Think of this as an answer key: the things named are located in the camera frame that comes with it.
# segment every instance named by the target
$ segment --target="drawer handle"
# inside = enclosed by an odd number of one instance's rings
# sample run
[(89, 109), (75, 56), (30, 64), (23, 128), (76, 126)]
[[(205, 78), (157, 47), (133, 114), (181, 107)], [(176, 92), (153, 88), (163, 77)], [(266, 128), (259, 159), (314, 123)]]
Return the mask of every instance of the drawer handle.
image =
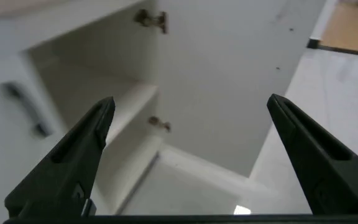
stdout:
[(51, 135), (52, 132), (48, 128), (45, 120), (38, 112), (35, 104), (31, 102), (29, 94), (24, 90), (22, 86), (20, 86), (20, 84), (16, 82), (7, 82), (7, 83), (3, 83), (2, 87), (10, 97), (20, 101), (24, 111), (34, 122), (34, 131), (36, 133), (38, 133), (39, 135), (45, 138)]

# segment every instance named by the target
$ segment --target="floor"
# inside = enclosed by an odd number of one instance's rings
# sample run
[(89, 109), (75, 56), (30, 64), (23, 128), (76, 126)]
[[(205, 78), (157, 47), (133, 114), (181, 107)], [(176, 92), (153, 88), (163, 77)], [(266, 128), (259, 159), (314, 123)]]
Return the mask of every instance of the floor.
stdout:
[[(358, 154), (358, 55), (307, 50), (285, 96)], [(273, 126), (249, 178), (181, 153), (161, 152), (124, 215), (311, 213)]]
[(358, 51), (358, 4), (349, 1), (336, 4), (320, 44)]

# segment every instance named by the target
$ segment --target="wooden floor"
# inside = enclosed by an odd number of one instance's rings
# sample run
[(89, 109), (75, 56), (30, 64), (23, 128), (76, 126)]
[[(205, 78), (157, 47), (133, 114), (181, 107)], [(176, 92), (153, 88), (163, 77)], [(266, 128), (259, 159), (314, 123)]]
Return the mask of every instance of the wooden floor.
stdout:
[(321, 45), (358, 51), (358, 5), (338, 2), (321, 38)]

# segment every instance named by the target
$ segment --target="metal hinge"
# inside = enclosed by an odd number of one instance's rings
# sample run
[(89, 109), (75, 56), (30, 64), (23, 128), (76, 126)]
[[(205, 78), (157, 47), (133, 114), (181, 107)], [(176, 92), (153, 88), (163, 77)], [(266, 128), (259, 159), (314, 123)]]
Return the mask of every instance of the metal hinge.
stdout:
[(170, 133), (172, 130), (171, 123), (162, 122), (161, 119), (156, 116), (151, 116), (149, 118), (149, 124), (151, 124), (152, 126), (158, 127), (160, 129), (164, 129), (168, 133)]
[(134, 18), (135, 22), (144, 27), (159, 27), (163, 34), (168, 33), (168, 14), (161, 12), (159, 16), (151, 16), (146, 9), (139, 10)]

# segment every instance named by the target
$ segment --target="cabinet door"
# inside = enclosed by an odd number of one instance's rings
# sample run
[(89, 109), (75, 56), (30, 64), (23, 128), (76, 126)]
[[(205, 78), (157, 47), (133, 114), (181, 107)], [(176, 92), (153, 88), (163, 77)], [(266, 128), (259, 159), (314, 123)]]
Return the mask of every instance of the cabinet door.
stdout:
[[(0, 60), (0, 223), (8, 218), (5, 197), (63, 135), (32, 72), (23, 55)], [(21, 86), (51, 131), (50, 135), (45, 137), (34, 132), (34, 121), (23, 105), (4, 91), (1, 84), (6, 82)]]
[(157, 114), (167, 142), (248, 176), (267, 135), (266, 103), (290, 83), (324, 0), (161, 0)]

